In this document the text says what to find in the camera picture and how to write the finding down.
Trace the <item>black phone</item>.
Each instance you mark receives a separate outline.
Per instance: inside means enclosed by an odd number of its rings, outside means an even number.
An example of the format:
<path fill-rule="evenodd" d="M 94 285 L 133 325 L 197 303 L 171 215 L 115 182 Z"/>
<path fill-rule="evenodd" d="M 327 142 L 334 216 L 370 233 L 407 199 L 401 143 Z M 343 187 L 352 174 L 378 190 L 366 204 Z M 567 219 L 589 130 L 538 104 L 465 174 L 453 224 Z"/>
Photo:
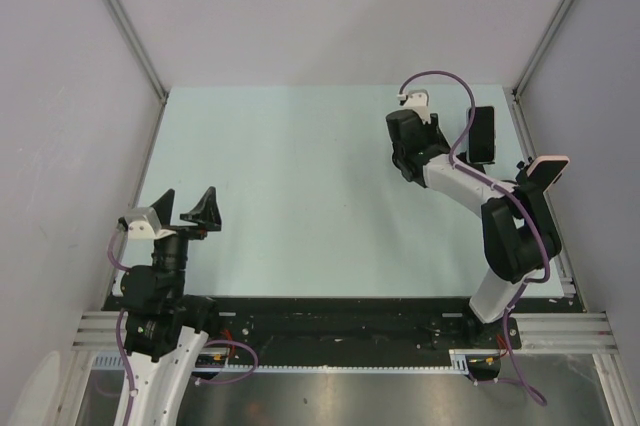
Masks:
<path fill-rule="evenodd" d="M 495 108 L 477 107 L 472 119 L 468 132 L 468 161 L 474 164 L 492 164 L 496 155 Z"/>

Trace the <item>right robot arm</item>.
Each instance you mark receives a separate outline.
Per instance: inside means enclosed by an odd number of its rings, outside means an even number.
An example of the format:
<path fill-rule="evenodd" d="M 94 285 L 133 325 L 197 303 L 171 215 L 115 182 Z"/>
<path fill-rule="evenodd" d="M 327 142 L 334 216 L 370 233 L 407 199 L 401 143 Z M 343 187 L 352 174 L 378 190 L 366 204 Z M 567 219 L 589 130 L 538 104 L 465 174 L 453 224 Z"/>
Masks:
<path fill-rule="evenodd" d="M 524 170 L 512 183 L 460 162 L 435 114 L 424 120 L 413 109 L 400 109 L 386 116 L 386 126 L 392 163 L 404 179 L 444 194 L 481 221 L 488 271 L 469 300 L 461 334 L 469 345 L 484 347 L 526 286 L 549 279 L 550 261 L 562 250 L 544 198 L 546 185 Z"/>

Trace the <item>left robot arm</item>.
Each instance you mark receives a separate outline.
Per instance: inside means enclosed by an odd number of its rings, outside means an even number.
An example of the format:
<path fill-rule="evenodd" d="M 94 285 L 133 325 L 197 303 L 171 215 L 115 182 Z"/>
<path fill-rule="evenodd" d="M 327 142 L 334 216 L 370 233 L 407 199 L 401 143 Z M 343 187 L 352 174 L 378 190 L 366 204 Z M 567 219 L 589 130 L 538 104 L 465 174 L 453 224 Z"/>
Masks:
<path fill-rule="evenodd" d="M 117 233 L 153 243 L 148 265 L 125 266 L 116 296 L 116 345 L 125 377 L 116 413 L 118 425 L 173 425 L 191 371 L 203 346 L 221 333 L 214 299 L 184 292 L 189 244 L 222 228 L 215 187 L 171 222 L 175 192 L 120 217 Z"/>

